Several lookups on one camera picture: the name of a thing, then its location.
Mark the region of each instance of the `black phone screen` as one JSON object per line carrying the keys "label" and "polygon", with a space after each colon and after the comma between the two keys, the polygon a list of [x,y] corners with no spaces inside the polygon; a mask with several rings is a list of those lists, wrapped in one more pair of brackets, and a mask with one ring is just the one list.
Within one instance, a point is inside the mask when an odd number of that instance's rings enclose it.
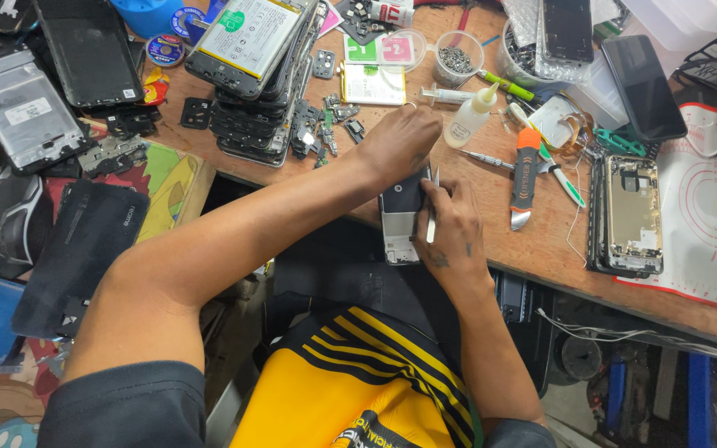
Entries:
{"label": "black phone screen", "polygon": [[688,127],[677,107],[652,42],[646,36],[606,39],[602,52],[627,115],[642,143],[678,139]]}
{"label": "black phone screen", "polygon": [[593,62],[590,0],[543,0],[546,56]]}

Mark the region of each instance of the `tape roll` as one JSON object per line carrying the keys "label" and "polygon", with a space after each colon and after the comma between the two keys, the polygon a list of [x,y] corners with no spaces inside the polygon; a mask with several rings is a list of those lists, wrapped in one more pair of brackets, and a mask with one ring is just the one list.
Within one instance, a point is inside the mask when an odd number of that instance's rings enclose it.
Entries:
{"label": "tape roll", "polygon": [[157,66],[172,67],[184,58],[184,44],[169,34],[154,36],[146,42],[146,56]]}
{"label": "tape roll", "polygon": [[198,20],[204,20],[206,17],[203,11],[192,6],[177,9],[176,12],[173,13],[173,16],[171,16],[171,28],[174,33],[179,35],[183,40],[190,37],[190,33],[187,32],[187,26],[184,23],[187,16],[194,16]]}

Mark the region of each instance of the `small cup of screws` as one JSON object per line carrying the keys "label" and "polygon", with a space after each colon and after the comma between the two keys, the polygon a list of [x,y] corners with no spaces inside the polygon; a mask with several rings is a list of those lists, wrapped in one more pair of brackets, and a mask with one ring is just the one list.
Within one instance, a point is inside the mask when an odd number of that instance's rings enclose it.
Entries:
{"label": "small cup of screws", "polygon": [[445,88],[458,88],[483,67],[483,46],[465,31],[449,31],[436,42],[433,80]]}

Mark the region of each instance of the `blue container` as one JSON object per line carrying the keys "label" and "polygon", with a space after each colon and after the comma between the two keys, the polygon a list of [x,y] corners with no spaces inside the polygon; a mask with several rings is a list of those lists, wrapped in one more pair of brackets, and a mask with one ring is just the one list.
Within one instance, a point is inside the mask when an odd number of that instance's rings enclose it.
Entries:
{"label": "blue container", "polygon": [[111,0],[118,14],[135,34],[151,39],[157,34],[173,35],[171,17],[184,7],[183,0]]}

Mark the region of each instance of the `glue tube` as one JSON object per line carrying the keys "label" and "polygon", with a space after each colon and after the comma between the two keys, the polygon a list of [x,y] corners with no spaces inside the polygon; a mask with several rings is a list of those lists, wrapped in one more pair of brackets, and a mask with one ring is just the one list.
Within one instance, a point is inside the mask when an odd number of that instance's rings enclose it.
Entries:
{"label": "glue tube", "polygon": [[413,8],[386,2],[376,2],[375,0],[372,0],[370,6],[370,15],[373,19],[400,25],[403,28],[411,28],[413,11]]}
{"label": "glue tube", "polygon": [[419,88],[420,98],[430,98],[430,105],[433,103],[451,103],[453,105],[463,105],[466,100],[471,100],[475,97],[474,92],[462,92],[460,90],[447,90],[445,88],[436,88],[436,83],[433,83],[430,90],[425,90],[424,87]]}

